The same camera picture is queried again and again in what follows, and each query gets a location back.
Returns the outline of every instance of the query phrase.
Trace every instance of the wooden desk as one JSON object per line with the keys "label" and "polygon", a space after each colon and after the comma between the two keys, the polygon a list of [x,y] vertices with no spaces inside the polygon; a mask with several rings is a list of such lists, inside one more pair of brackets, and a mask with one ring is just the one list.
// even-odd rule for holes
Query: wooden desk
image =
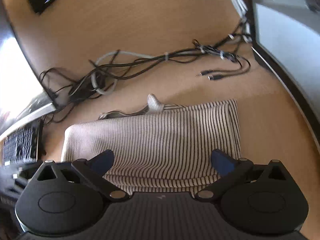
{"label": "wooden desk", "polygon": [[[56,0],[35,15],[27,0],[4,0],[20,44],[36,72],[63,67],[75,77],[91,70],[88,59],[122,49],[150,55],[191,46],[193,38],[214,43],[239,20],[230,0]],[[238,101],[241,149],[255,163],[280,159],[309,203],[302,233],[320,239],[320,157],[306,123],[289,94],[269,71],[254,61],[250,47],[240,54],[252,70],[210,82],[200,70],[235,68],[206,57],[189,65],[166,63],[135,79],[119,82],[116,91],[79,105],[60,124],[45,128],[46,159],[60,160],[65,129],[92,121],[102,112],[141,109],[149,93],[164,103],[198,104]]]}

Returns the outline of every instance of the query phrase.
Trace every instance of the cable tie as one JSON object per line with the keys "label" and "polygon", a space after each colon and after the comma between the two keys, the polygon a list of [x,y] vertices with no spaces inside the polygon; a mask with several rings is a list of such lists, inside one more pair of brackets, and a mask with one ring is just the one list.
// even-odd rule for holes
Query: cable tie
{"label": "cable tie", "polygon": [[220,58],[224,59],[224,52],[222,50],[220,51]]}

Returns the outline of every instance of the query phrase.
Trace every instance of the striped towel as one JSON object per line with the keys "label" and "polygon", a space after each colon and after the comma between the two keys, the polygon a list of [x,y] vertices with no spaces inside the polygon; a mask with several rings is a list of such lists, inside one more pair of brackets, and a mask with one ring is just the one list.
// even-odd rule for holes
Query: striped towel
{"label": "striped towel", "polygon": [[235,100],[196,106],[164,105],[154,95],[133,114],[112,111],[65,132],[61,161],[91,159],[106,149],[115,163],[105,178],[129,194],[198,192],[219,178],[213,149],[240,158]]}

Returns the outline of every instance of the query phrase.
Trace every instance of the striped cloth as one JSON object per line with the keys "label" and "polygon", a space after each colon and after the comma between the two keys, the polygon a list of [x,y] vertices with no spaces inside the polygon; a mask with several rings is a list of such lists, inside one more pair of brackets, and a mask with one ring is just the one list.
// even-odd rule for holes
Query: striped cloth
{"label": "striped cloth", "polygon": [[219,178],[211,167],[213,149],[240,158],[235,100],[179,106],[149,95],[142,111],[112,111],[100,119],[66,130],[61,161],[91,159],[111,149],[115,163],[105,178],[129,194],[194,194]]}

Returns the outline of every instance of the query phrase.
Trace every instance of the monitor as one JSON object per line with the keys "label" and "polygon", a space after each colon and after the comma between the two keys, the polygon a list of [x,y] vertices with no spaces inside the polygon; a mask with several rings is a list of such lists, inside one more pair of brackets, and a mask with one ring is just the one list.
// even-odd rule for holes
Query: monitor
{"label": "monitor", "polygon": [[255,59],[270,68],[320,141],[320,0],[250,0]]}
{"label": "monitor", "polygon": [[17,128],[55,110],[22,52],[0,0],[0,142]]}

